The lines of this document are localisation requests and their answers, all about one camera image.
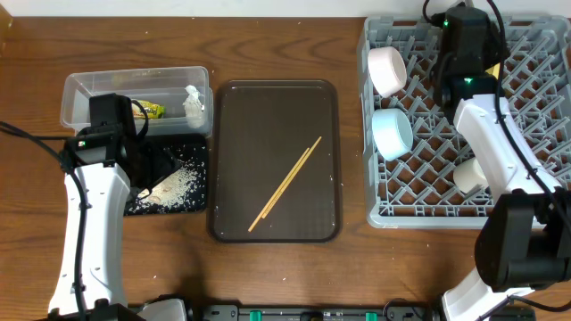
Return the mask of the yellow plate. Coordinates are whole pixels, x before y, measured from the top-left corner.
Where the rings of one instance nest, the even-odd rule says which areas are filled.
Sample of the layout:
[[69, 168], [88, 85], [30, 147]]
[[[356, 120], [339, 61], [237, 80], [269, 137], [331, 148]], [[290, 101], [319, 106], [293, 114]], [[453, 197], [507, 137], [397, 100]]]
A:
[[500, 64], [495, 64], [491, 68], [487, 69], [486, 72], [493, 75], [495, 78], [499, 77], [500, 74]]

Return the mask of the light blue bowl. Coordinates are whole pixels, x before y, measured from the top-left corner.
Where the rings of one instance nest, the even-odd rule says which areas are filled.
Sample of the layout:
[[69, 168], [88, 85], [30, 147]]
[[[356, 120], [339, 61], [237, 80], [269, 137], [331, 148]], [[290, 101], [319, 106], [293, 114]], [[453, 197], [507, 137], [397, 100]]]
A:
[[400, 109], [376, 110], [372, 117], [372, 133], [376, 148], [386, 161], [394, 161], [412, 149], [411, 124]]

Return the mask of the pale green cup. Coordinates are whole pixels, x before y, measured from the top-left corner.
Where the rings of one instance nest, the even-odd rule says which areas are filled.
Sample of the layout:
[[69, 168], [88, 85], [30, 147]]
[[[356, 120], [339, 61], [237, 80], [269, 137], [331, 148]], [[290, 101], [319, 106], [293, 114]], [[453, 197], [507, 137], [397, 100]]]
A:
[[486, 189], [489, 187], [476, 158], [460, 163], [453, 170], [453, 181], [462, 193], [469, 193], [476, 188]]

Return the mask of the wooden chopsticks pair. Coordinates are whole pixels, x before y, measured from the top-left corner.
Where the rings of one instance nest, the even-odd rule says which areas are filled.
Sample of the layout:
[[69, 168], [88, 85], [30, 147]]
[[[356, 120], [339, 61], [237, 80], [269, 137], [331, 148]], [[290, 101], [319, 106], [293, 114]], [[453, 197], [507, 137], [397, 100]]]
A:
[[291, 170], [288, 172], [282, 183], [278, 186], [277, 190], [272, 194], [269, 198], [265, 206], [262, 208], [261, 212], [258, 214], [256, 219], [250, 224], [248, 227], [248, 232], [251, 233], [253, 229], [258, 225], [261, 219], [268, 216], [269, 212], [273, 209], [277, 201], [280, 199], [281, 195], [287, 189], [287, 187], [291, 184], [294, 178], [297, 176], [298, 172], [301, 170], [304, 163], [307, 159], [311, 156], [312, 152], [316, 149], [319, 145], [322, 137], [319, 136], [312, 147], [309, 147], [305, 150], [302, 156], [298, 159], [298, 161], [294, 164]]

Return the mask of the pile of rice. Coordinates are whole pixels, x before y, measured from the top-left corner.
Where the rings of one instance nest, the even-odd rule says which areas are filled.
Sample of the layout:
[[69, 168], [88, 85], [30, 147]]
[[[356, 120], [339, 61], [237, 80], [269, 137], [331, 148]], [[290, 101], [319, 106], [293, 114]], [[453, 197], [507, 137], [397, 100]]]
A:
[[207, 200], [208, 162], [198, 157], [181, 160], [181, 168], [149, 193], [143, 191], [126, 208], [129, 215], [169, 214], [203, 210]]

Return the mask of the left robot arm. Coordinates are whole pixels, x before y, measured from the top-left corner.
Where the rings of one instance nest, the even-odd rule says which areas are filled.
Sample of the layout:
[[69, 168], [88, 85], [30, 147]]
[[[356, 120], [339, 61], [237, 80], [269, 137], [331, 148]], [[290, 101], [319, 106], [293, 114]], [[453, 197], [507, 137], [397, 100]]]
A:
[[140, 320], [123, 290], [121, 249], [128, 203], [181, 164], [137, 129], [136, 102], [106, 94], [89, 100], [90, 124], [59, 154], [67, 193], [62, 266], [48, 305], [50, 320]]

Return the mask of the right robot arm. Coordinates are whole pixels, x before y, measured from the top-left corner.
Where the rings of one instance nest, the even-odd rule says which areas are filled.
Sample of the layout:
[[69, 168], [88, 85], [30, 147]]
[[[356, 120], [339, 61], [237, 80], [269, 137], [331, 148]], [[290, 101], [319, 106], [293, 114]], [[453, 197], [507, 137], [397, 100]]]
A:
[[495, 205], [475, 245], [475, 268], [429, 320], [488, 320], [514, 301], [570, 278], [570, 192], [538, 161], [509, 110], [501, 18], [459, 4], [434, 15], [442, 31], [433, 99], [468, 142]]

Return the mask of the yellow green snack wrapper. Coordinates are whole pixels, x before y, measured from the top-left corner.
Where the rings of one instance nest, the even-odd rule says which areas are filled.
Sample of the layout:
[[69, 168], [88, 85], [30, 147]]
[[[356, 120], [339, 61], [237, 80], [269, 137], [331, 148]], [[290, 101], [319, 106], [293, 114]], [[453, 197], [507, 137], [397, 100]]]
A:
[[162, 119], [166, 111], [164, 106], [144, 100], [132, 100], [131, 105], [135, 119], [145, 119], [141, 109], [145, 110], [148, 119]]

